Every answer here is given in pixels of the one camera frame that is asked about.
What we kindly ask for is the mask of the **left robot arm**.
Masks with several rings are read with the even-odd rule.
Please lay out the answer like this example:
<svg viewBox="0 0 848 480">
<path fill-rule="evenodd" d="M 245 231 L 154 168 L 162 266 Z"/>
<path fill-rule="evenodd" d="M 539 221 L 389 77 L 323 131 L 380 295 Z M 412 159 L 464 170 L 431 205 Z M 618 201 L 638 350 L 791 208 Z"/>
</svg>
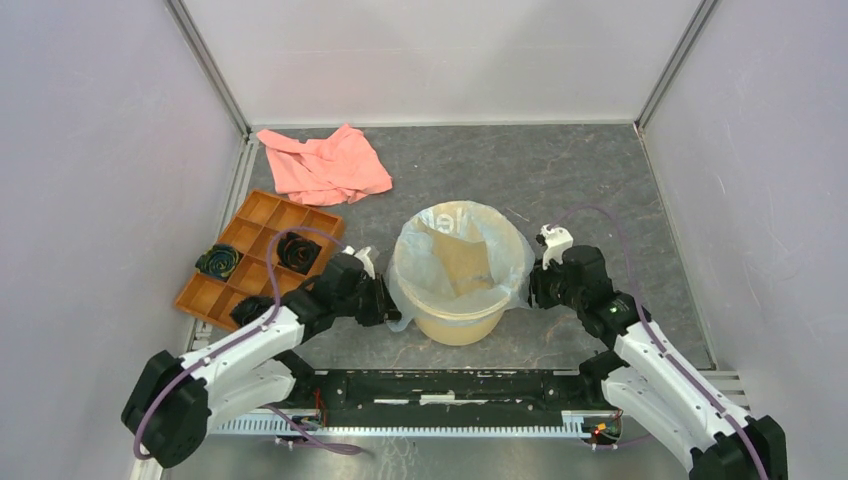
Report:
<svg viewBox="0 0 848 480">
<path fill-rule="evenodd" d="M 246 326 L 210 346 L 174 356 L 166 350 L 145 364 L 122 411 L 139 460 L 174 467 L 214 428 L 260 407 L 284 401 L 306 405 L 314 381 L 282 354 L 329 330 L 339 317 L 376 326 L 393 317 L 375 272 L 371 246 L 347 247 L 321 274 L 285 295 Z"/>
</svg>

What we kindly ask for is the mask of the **blue plastic trash bag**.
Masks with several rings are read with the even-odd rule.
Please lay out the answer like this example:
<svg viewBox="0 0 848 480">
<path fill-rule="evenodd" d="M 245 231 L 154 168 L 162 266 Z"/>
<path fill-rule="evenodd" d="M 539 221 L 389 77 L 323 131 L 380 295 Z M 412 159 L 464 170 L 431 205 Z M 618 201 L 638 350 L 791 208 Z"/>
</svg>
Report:
<svg viewBox="0 0 848 480">
<path fill-rule="evenodd" d="M 401 319 L 389 328 L 476 327 L 527 309 L 534 261 L 526 237 L 497 209 L 473 201 L 428 207 L 394 245 L 386 282 Z"/>
</svg>

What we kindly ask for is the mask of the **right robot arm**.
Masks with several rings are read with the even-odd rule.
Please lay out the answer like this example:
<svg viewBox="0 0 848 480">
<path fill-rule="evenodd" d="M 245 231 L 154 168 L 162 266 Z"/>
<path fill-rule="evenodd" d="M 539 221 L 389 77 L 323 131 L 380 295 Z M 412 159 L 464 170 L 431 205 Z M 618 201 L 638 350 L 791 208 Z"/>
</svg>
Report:
<svg viewBox="0 0 848 480">
<path fill-rule="evenodd" d="M 533 305 L 573 310 L 606 351 L 583 362 L 580 400 L 638 422 L 691 479 L 786 479 L 786 435 L 711 384 L 632 295 L 614 288 L 597 247 L 547 248 L 530 276 Z"/>
</svg>

